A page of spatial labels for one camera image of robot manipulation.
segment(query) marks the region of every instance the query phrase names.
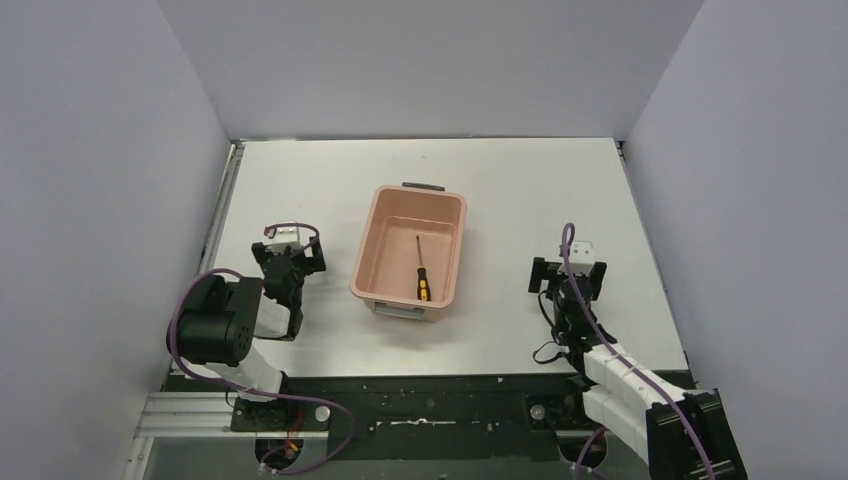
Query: bin handle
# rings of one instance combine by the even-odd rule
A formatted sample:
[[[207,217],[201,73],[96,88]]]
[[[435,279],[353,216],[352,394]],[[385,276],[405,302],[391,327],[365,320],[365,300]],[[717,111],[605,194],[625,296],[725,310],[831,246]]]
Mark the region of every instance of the bin handle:
[[[400,186],[407,188],[422,188],[424,190],[435,190],[437,192],[445,191],[445,187],[440,187],[438,185],[430,185],[427,183],[403,182],[400,184]]]
[[[393,307],[390,305],[386,305],[383,302],[374,302],[374,313],[380,313],[383,315],[390,315],[392,317],[400,317],[400,318],[408,318],[411,320],[423,320],[424,319],[424,309],[420,307],[415,308],[400,308]]]

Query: white wall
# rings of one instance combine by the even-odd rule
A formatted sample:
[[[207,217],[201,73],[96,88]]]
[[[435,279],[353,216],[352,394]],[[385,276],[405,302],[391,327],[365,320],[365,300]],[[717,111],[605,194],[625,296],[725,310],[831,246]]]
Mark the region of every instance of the white wall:
[[[227,148],[153,0],[0,7],[3,478],[119,476]]]
[[[848,3],[708,0],[625,154],[752,479],[848,475]]]
[[[623,138],[702,2],[159,0],[234,138]]]

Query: purple cable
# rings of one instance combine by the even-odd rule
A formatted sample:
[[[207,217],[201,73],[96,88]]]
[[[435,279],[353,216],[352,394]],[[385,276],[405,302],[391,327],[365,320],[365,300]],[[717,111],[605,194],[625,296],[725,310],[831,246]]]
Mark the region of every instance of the purple cable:
[[[698,438],[698,435],[695,434],[695,429],[692,428],[692,424],[689,423],[689,420],[686,419],[686,416],[683,414],[683,411],[680,410],[680,407],[677,406],[677,403],[671,398],[671,396],[666,392],[661,386],[657,384],[657,382],[651,380],[647,375],[645,375],[640,369],[635,368],[635,366],[626,358],[619,355],[618,351],[612,344],[607,341],[601,329],[598,328],[598,324],[595,323],[594,317],[592,316],[592,312],[589,310],[589,306],[586,305],[586,302],[583,301],[583,295],[580,293],[580,287],[577,285],[577,280],[574,278],[574,273],[571,270],[571,262],[568,260],[568,254],[571,252],[571,242],[574,240],[575,233],[574,224],[568,222],[562,227],[562,245],[560,246],[560,251],[562,253],[562,264],[565,265],[565,270],[568,272],[568,283],[571,284],[571,288],[574,290],[574,295],[577,297],[577,302],[580,304],[580,309],[583,311],[583,315],[586,316],[586,320],[589,322],[589,325],[592,327],[592,330],[595,331],[595,335],[601,340],[601,343],[607,347],[607,350],[615,356],[621,363],[624,364],[627,368],[633,371],[637,377],[642,379],[643,382],[647,383],[648,386],[653,388],[663,400],[665,400],[668,405],[674,410],[680,417],[680,423],[683,424],[683,428],[686,431],[686,434],[689,435],[689,438],[692,440],[692,445],[694,445],[695,450],[698,452],[698,456],[701,458],[701,462],[704,464],[704,471],[707,472],[707,478],[709,480],[716,480],[715,472],[713,471],[713,466],[710,464],[710,459],[707,457],[707,451],[704,450],[704,445],[701,444],[701,440]]]
[[[585,469],[587,472],[589,472],[589,475],[592,475],[594,477],[598,477],[601,480],[610,480],[610,478],[608,476],[606,476],[606,474],[601,473],[601,471],[598,470],[597,468],[589,468],[589,467],[580,467],[580,468]]]
[[[319,236],[318,229],[313,227],[312,225],[309,225],[309,224],[306,224],[306,223],[299,223],[299,222],[275,223],[274,225],[268,225],[267,227],[265,227],[265,231],[267,232],[269,230],[274,230],[276,228],[284,228],[284,227],[305,228],[307,230],[312,230],[313,232],[315,232],[315,236],[312,237],[312,240],[308,241],[306,243],[306,245],[303,246],[303,250],[298,250],[298,251],[292,253],[291,254],[292,257],[295,257],[295,256],[297,256],[301,253],[306,252],[307,248],[311,248],[312,245],[315,245],[315,243],[318,242],[318,236]]]
[[[595,439],[598,438],[602,433],[604,433],[606,429],[604,427],[598,427],[597,430],[592,432],[589,435],[589,440],[586,440],[586,443],[583,444],[583,448],[580,450],[580,455],[577,456],[577,461],[574,462],[574,480],[580,476],[580,469],[584,468],[588,470],[588,467],[583,466],[583,459],[586,458],[586,454],[589,453],[589,448],[595,443]],[[594,469],[590,470],[589,473],[594,474],[596,477],[606,478],[601,472],[597,472]]]
[[[297,224],[297,225],[301,225],[301,226],[304,226],[306,228],[311,228],[312,230],[315,230],[314,227],[310,227],[308,225],[303,225],[303,224]],[[315,238],[318,238],[318,231],[317,230],[315,230]],[[296,401],[296,402],[317,403],[318,405],[325,405],[327,407],[335,408],[335,409],[341,411],[342,413],[344,413],[345,415],[347,415],[348,417],[350,417],[350,419],[353,421],[353,425],[350,428],[350,433],[348,433],[348,435],[347,435],[347,437],[345,437],[344,441],[342,441],[342,443],[338,447],[336,447],[335,450],[333,450],[332,452],[327,454],[327,456],[325,456],[321,460],[318,460],[317,462],[315,462],[311,465],[307,465],[303,468],[298,468],[298,469],[295,469],[295,470],[282,470],[282,471],[279,471],[277,473],[279,473],[280,475],[296,475],[298,473],[308,472],[310,470],[313,470],[315,468],[320,467],[321,465],[327,463],[331,458],[338,455],[338,453],[341,452],[342,449],[344,449],[347,446],[347,444],[349,444],[350,441],[353,439],[353,434],[356,432],[356,416],[353,415],[353,412],[351,412],[347,408],[339,405],[336,402],[333,402],[333,401],[330,401],[330,400],[324,400],[323,398],[304,397],[304,396],[301,396],[301,395],[288,395],[288,394],[285,394],[285,393],[263,392],[262,390],[256,390],[256,389],[253,389],[253,388],[245,389],[241,385],[236,385],[235,383],[228,382],[228,381],[226,381],[222,378],[204,377],[203,375],[199,375],[199,374],[189,370],[188,367],[186,366],[186,364],[183,363],[183,359],[180,358],[179,352],[177,352],[177,322],[179,322],[180,312],[183,309],[183,304],[186,301],[186,297],[188,297],[189,292],[191,292],[194,289],[194,287],[196,287],[197,284],[200,283],[201,280],[203,280],[204,278],[207,278],[211,275],[215,275],[217,273],[227,273],[227,274],[230,274],[230,275],[232,275],[236,278],[242,278],[242,275],[240,273],[236,272],[235,270],[231,270],[229,268],[213,268],[211,270],[207,270],[207,271],[201,273],[194,280],[192,280],[192,282],[189,284],[188,288],[186,289],[185,293],[183,293],[183,295],[180,297],[179,301],[177,301],[177,308],[174,309],[174,314],[171,316],[171,323],[168,326],[168,332],[170,333],[169,338],[168,338],[168,346],[171,347],[171,357],[174,359],[174,362],[177,364],[177,366],[180,367],[180,370],[182,370],[186,375],[188,375],[189,377],[191,377],[195,380],[200,380],[202,382],[208,382],[208,383],[211,383],[211,384],[214,384],[214,385],[222,385],[222,386],[225,386],[225,387],[232,388],[233,390],[236,390],[238,392],[249,393],[249,394],[252,394],[252,395],[259,395],[259,396],[262,396],[262,397],[279,398],[281,400],[293,400],[293,401]],[[265,460],[269,456],[271,456],[272,454],[276,453],[279,450],[280,449],[277,448],[277,449],[271,450],[268,453],[266,453],[265,455],[263,455],[262,459],[260,460],[261,463],[265,463]]]

